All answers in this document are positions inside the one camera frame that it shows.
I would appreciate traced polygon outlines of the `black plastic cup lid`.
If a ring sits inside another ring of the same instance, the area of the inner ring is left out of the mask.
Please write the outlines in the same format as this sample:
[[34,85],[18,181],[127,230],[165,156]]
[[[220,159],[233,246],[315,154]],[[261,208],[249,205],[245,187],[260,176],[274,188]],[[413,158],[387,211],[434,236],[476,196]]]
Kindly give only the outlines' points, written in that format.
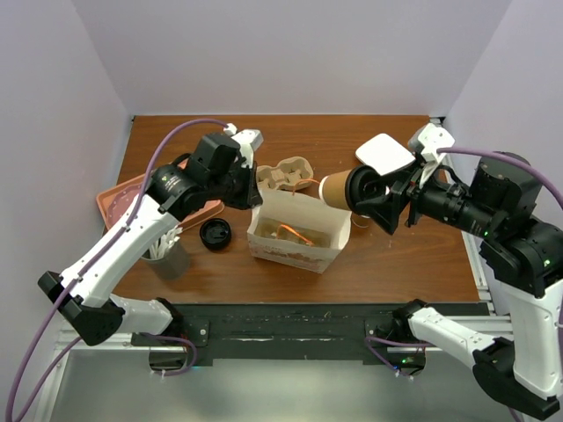
[[390,188],[368,165],[355,167],[347,176],[345,197],[349,209],[355,214],[373,217],[377,208],[388,200],[389,194]]

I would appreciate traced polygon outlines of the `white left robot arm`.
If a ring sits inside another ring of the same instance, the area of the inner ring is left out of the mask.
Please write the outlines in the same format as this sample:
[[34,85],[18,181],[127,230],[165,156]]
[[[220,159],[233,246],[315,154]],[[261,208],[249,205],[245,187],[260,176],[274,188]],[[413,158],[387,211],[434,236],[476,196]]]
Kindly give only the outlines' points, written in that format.
[[204,135],[185,167],[171,163],[152,171],[135,202],[73,266],[40,277],[41,290],[85,344],[116,333],[149,333],[163,345],[180,339],[184,318],[167,300],[127,299],[113,290],[162,235],[208,201],[240,210],[260,205],[253,155],[262,142],[257,129]]

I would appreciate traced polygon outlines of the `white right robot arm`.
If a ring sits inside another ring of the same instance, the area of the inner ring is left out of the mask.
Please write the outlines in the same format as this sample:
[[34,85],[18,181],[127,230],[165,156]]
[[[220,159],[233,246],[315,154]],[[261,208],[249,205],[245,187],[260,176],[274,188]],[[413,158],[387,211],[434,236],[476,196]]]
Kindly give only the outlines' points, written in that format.
[[463,362],[478,385],[511,411],[545,420],[560,408],[562,231],[533,214],[553,184],[521,156],[482,152],[469,185],[423,178],[421,161],[386,175],[361,165],[346,178],[350,209],[387,233],[403,210],[478,237],[479,254],[504,292],[512,338],[471,330],[421,300],[394,310],[386,346],[435,346]]

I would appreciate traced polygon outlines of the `stack of paper cups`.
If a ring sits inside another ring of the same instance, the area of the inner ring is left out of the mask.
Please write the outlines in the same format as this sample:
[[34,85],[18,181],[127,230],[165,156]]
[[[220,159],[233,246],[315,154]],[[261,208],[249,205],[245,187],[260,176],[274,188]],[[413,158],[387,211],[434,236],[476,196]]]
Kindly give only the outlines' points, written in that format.
[[367,229],[370,225],[370,218],[365,215],[351,214],[351,222],[359,229]]

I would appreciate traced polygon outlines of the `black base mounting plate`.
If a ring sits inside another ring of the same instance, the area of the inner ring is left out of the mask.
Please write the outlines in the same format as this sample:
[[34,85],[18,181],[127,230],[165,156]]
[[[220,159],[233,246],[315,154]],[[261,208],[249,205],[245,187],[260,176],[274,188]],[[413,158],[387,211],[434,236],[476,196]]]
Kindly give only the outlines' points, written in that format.
[[359,360],[376,364],[364,343],[379,337],[416,344],[392,303],[178,304],[198,366],[219,359]]

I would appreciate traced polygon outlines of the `cardboard two-cup carrier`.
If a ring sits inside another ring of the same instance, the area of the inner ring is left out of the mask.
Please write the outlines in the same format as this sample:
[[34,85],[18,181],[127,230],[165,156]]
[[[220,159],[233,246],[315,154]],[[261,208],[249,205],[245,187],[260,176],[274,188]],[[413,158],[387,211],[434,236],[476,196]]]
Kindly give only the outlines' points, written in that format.
[[313,169],[307,159],[293,156],[281,160],[276,166],[261,165],[256,171],[260,189],[292,191],[311,185]]

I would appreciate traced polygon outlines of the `stack of black lids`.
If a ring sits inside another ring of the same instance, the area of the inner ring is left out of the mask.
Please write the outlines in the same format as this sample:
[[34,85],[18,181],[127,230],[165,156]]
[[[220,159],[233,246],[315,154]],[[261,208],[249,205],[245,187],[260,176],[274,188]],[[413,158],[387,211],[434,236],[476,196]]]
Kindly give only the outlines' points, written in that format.
[[222,218],[211,218],[205,221],[199,230],[202,244],[210,251],[220,251],[226,248],[232,239],[232,230],[227,221]]

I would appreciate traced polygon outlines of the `aluminium frame rail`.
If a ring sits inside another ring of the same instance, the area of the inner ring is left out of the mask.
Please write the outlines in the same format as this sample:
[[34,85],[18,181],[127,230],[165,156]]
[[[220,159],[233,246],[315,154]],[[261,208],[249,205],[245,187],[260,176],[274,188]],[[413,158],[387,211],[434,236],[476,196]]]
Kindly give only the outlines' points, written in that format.
[[[144,170],[164,136],[189,116],[136,116],[121,166],[119,182]],[[307,158],[315,176],[358,164],[354,150],[374,135],[386,133],[406,146],[430,118],[422,115],[250,115],[219,116],[238,127],[256,128],[265,141],[259,164],[283,158]],[[208,251],[196,228],[180,242],[189,254],[187,271],[176,280],[160,280],[139,259],[116,287],[133,300],[164,298],[178,304],[366,303],[404,304],[415,298],[453,316],[485,315],[492,304],[492,281],[484,264],[470,264],[470,236],[427,217],[406,228],[401,215],[393,236],[374,223],[351,223],[350,240],[322,274],[252,256],[246,230],[250,211],[225,208],[221,217],[234,232],[221,251]]]

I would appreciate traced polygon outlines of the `single paper coffee cup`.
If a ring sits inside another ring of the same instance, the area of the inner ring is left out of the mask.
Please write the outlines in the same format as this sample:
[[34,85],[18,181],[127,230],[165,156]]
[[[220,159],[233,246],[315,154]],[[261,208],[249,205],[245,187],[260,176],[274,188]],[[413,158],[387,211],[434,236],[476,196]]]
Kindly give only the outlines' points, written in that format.
[[318,186],[319,198],[328,206],[350,210],[347,203],[347,179],[351,170],[340,171],[321,179]]

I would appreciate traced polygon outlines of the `orange plastic tray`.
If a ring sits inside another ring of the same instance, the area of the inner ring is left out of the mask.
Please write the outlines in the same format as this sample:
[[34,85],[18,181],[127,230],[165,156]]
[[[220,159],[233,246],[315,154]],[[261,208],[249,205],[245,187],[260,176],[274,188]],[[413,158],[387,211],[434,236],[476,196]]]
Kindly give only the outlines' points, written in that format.
[[[140,175],[98,194],[96,202],[106,229],[112,228],[133,204],[142,182],[143,175]],[[219,215],[223,210],[224,204],[220,200],[209,201],[204,208],[189,215],[179,226],[182,229],[191,229]]]

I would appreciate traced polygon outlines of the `grey cup with stirrers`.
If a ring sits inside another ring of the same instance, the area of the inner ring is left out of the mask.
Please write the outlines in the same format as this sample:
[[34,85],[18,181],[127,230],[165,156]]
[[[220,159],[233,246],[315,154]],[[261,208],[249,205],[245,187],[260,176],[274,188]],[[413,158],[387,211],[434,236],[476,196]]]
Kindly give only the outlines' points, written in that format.
[[190,257],[180,242],[183,229],[180,226],[168,230],[152,243],[141,256],[141,261],[163,281],[182,276],[190,265]]

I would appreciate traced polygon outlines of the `brown paper takeout bag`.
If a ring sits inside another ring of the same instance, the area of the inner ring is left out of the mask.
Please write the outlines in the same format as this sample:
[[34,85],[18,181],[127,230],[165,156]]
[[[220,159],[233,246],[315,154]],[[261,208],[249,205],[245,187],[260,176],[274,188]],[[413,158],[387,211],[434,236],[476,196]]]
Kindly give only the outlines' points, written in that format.
[[351,213],[307,194],[260,189],[252,210],[250,252],[286,266],[323,273],[347,246]]

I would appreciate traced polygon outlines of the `white rectangular tray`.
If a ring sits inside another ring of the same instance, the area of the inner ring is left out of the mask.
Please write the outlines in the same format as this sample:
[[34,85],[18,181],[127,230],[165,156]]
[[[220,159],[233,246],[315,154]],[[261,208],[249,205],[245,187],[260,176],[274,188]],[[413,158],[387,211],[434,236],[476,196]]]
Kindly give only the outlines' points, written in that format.
[[388,134],[379,134],[358,147],[355,157],[380,176],[402,170],[415,162],[414,155]]

